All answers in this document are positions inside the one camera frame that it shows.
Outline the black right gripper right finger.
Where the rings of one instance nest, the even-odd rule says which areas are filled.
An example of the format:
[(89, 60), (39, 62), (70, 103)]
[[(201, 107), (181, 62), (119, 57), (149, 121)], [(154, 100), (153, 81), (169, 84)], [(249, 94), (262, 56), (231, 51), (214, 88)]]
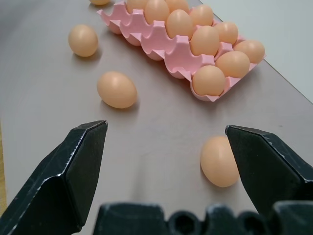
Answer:
[(278, 201), (313, 201), (313, 167), (277, 135), (235, 125), (225, 133), (258, 213), (268, 215)]

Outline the pink egg tray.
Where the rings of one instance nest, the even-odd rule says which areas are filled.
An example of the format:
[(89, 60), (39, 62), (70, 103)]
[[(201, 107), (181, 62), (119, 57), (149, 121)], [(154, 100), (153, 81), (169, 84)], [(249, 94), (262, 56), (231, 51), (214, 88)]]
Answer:
[[(205, 54), (195, 56), (190, 48), (191, 39), (186, 36), (170, 38), (166, 31), (166, 21), (153, 21), (152, 24), (148, 24), (145, 20), (144, 9), (134, 9), (130, 14), (127, 11), (126, 2), (122, 1), (113, 5), (112, 13), (106, 14), (100, 10), (99, 15), (110, 31), (121, 34), (130, 44), (140, 46), (149, 58), (164, 61), (168, 72), (173, 77), (188, 80), (192, 93), (200, 100), (216, 101), (241, 80), (240, 78), (225, 77), (226, 85), (219, 96), (198, 95), (192, 86), (193, 75), (201, 67), (215, 66), (215, 62), (220, 56), (234, 51), (235, 45), (245, 41), (239, 34), (233, 45), (220, 42), (215, 56)], [(194, 26), (193, 34), (200, 27), (202, 26)]]

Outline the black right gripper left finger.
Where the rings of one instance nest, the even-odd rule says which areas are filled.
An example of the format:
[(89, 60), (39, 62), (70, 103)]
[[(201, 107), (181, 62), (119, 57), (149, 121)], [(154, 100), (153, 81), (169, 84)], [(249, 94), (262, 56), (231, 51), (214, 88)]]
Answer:
[(0, 235), (73, 235), (87, 221), (108, 124), (81, 124), (35, 168), (0, 217)]

